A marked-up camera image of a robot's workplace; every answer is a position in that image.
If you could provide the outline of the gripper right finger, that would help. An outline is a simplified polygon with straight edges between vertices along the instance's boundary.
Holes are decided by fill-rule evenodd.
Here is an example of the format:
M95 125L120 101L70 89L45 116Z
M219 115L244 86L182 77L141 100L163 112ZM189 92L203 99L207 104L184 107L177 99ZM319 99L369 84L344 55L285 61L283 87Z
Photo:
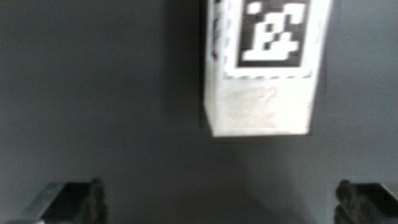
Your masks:
M398 224L398 197L379 183L339 182L333 224Z

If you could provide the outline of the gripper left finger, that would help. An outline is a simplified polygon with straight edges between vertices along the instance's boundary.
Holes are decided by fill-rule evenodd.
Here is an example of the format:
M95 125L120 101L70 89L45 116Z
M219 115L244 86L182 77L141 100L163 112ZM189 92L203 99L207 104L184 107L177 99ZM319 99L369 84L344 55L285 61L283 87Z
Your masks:
M108 224L102 181L51 182L20 215L26 224Z

